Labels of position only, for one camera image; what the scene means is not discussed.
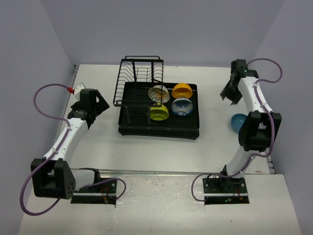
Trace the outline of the plain blue bowl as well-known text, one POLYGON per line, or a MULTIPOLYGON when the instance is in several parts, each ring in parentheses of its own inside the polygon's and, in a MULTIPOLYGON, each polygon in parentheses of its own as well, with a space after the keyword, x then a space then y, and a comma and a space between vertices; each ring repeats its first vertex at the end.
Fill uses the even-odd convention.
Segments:
POLYGON ((245 114, 235 114, 231 117, 230 126, 235 133, 239 133, 246 118, 247 118, 247 115, 245 114))

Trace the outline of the blue floral white bowl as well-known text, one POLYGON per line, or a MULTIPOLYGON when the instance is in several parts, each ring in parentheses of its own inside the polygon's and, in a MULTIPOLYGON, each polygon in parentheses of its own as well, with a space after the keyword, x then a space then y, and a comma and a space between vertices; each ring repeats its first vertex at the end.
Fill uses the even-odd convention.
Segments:
POLYGON ((194 110, 193 102, 185 97, 176 98, 172 102, 171 111, 177 116, 187 116, 194 110))

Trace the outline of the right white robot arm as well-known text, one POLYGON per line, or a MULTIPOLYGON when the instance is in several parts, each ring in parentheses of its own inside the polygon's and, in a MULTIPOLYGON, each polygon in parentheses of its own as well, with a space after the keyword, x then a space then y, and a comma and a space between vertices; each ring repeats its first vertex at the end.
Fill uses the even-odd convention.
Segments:
POLYGON ((232 61, 230 79, 220 96, 229 99, 233 105, 243 100, 248 112, 238 133, 239 148, 232 160, 225 165, 218 180, 219 189, 230 192, 235 188, 235 179, 241 179, 246 169, 256 158, 271 155, 274 142, 282 121, 280 113, 274 112, 266 101, 260 83, 277 83, 281 80, 260 78, 256 70, 248 68, 245 59, 232 61))

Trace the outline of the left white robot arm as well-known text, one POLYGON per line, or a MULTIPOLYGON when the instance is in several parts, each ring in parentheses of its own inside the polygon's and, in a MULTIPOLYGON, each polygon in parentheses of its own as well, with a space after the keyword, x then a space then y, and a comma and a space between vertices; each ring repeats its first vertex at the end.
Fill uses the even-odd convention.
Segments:
POLYGON ((97 89, 81 89, 79 100, 71 106, 66 126, 51 149, 31 163, 31 178, 37 197, 70 199, 76 190, 86 188, 97 192, 102 186, 98 170, 71 170, 69 162, 82 136, 96 117, 109 108, 97 89))

